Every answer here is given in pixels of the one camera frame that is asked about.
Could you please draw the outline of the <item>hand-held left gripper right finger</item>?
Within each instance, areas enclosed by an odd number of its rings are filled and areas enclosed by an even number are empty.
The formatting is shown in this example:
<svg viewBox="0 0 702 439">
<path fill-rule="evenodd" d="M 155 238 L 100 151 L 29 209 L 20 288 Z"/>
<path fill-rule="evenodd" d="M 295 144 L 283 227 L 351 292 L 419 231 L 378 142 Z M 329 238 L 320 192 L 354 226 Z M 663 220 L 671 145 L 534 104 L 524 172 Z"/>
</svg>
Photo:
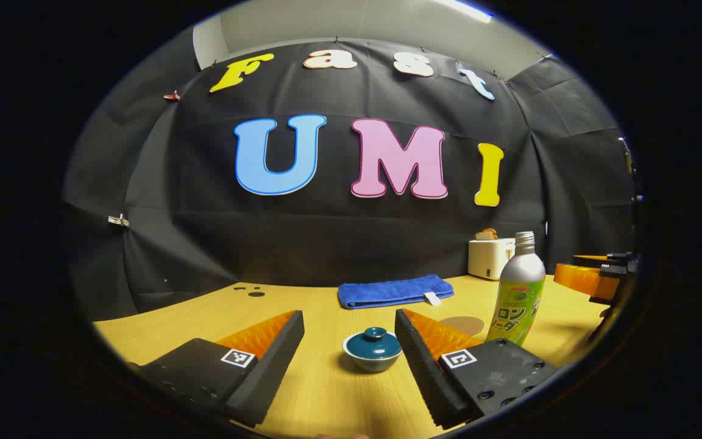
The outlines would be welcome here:
<svg viewBox="0 0 702 439">
<path fill-rule="evenodd" d="M 496 416 L 558 371 L 507 339 L 482 342 L 408 309 L 396 311 L 395 335 L 434 424 L 444 430 Z"/>
</svg>

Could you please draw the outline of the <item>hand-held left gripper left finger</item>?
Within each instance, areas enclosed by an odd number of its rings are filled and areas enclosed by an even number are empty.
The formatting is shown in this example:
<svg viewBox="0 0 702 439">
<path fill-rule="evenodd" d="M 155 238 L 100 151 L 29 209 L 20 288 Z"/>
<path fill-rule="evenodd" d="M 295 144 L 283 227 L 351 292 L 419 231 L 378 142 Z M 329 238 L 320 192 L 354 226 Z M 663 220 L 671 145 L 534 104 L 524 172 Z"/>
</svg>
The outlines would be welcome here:
<svg viewBox="0 0 702 439">
<path fill-rule="evenodd" d="M 256 427 L 264 422 L 304 333 L 303 312 L 292 310 L 218 341 L 195 337 L 129 367 L 205 416 Z"/>
</svg>

